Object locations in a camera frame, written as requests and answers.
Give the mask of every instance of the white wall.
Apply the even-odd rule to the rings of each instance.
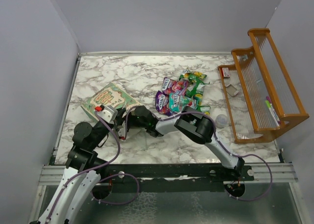
[[[282,0],[268,28],[310,118],[280,137],[287,162],[296,169],[314,222],[314,3]]]
[[[55,0],[82,52],[227,51],[250,45],[280,0]]]
[[[0,0],[0,223],[27,223],[77,45],[50,0]]]

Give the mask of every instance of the white marble surface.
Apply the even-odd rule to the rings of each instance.
[[[205,89],[203,104],[211,106],[211,117],[219,114],[229,116],[226,100],[222,91],[219,65],[232,64],[230,55],[217,56],[86,56],[82,57],[75,80],[66,120],[62,130],[61,140],[55,164],[65,164],[67,154],[73,143],[73,129],[82,121],[90,122],[80,108],[80,104],[88,97],[115,82],[132,97],[155,110],[155,95],[161,89],[165,76],[178,79],[182,70],[200,71],[208,75],[210,81]],[[244,99],[239,98],[237,111],[243,113]],[[238,127],[245,128],[245,123]],[[240,155],[255,153],[267,162],[279,162],[274,143],[265,144],[234,144],[231,125],[218,129],[225,143]],[[117,152],[117,145],[112,136],[106,144],[95,150],[101,159],[110,160]],[[248,157],[246,162],[259,162],[254,157]],[[216,156],[205,146],[196,144],[180,132],[173,132],[164,137],[153,138],[143,132],[121,142],[121,153],[114,163],[219,163]]]

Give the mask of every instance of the red cap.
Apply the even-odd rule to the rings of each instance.
[[[96,106],[95,110],[97,110],[98,112],[102,111],[103,109],[100,106]]]

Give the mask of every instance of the wooden dish rack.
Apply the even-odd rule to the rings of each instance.
[[[267,28],[255,28],[248,31],[252,46],[247,49],[231,51],[234,64],[219,66],[227,107],[231,119],[235,143],[266,143],[275,140],[288,130],[297,126],[309,117],[306,113],[296,89],[290,79],[286,67]],[[249,121],[255,137],[242,137],[236,131],[230,101],[227,95],[225,78],[221,68],[229,68],[231,78],[235,75],[240,82],[238,89],[246,101]],[[271,100],[280,121],[273,119],[265,103],[266,96]]]

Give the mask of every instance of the marker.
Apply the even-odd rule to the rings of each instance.
[[[275,115],[275,119],[277,120],[277,122],[280,124],[280,119],[275,111],[275,108],[273,107],[273,104],[271,103],[271,99],[269,96],[266,97],[266,100],[269,102],[271,109],[274,111],[274,115]]]
[[[272,110],[272,108],[271,108],[271,106],[270,106],[269,101],[267,101],[267,100],[266,100],[266,101],[265,101],[265,103],[266,103],[267,108],[268,108],[268,110],[269,110],[269,112],[270,112],[271,116],[273,117],[273,119],[274,119],[274,121],[275,121],[276,125],[277,125],[277,126],[279,126],[279,123],[278,123],[278,122],[277,122],[277,120],[276,120],[276,117],[275,117],[274,111]]]

